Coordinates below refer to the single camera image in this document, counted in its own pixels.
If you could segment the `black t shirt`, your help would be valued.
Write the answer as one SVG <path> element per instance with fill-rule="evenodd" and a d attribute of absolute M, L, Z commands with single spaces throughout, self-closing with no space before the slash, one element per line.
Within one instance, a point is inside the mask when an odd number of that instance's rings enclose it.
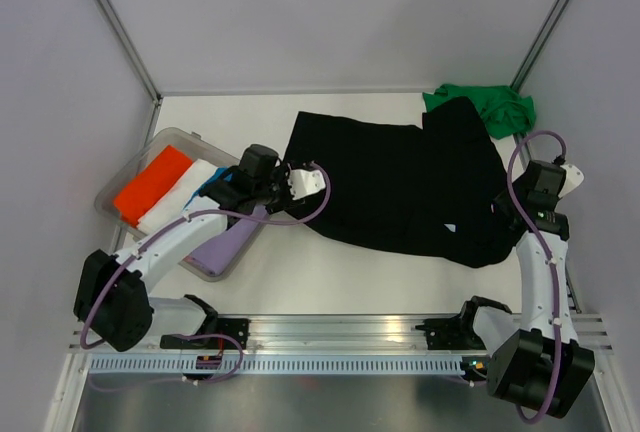
<path fill-rule="evenodd" d="M 290 211 L 326 238 L 471 268 L 504 261 L 517 241 L 492 210 L 506 172 L 467 98 L 425 113 L 420 126 L 300 112 L 285 158 L 327 172 L 330 195 Z"/>

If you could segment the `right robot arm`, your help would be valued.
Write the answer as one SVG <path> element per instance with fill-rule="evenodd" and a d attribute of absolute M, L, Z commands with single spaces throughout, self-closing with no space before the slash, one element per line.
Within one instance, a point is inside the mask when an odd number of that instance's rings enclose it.
<path fill-rule="evenodd" d="M 507 183 L 492 209 L 516 237 L 521 315 L 473 297 L 456 323 L 463 344 L 483 344 L 489 354 L 488 393 L 519 412 L 565 417 L 594 371 L 594 354 L 580 345 L 568 304 L 569 222 L 555 210 L 583 180 L 578 167 L 556 159 L 534 160 Z"/>

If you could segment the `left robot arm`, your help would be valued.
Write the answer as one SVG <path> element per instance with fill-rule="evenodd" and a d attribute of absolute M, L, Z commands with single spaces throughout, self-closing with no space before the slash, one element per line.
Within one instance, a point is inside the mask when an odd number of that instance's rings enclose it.
<path fill-rule="evenodd" d="M 209 347 L 218 336 L 217 311 L 193 294 L 159 298 L 153 289 L 207 242 L 214 245 L 214 267 L 223 269 L 245 245 L 250 224 L 269 224 L 271 214 L 326 187 L 313 163 L 283 161 L 263 145 L 249 146 L 239 164 L 221 168 L 166 149 L 121 191 L 118 204 L 138 224 L 162 209 L 166 197 L 177 203 L 141 240 L 114 253 L 98 249 L 85 259 L 73 305 L 83 324 L 81 347 L 92 348 L 89 333 L 118 352 L 147 336 Z"/>

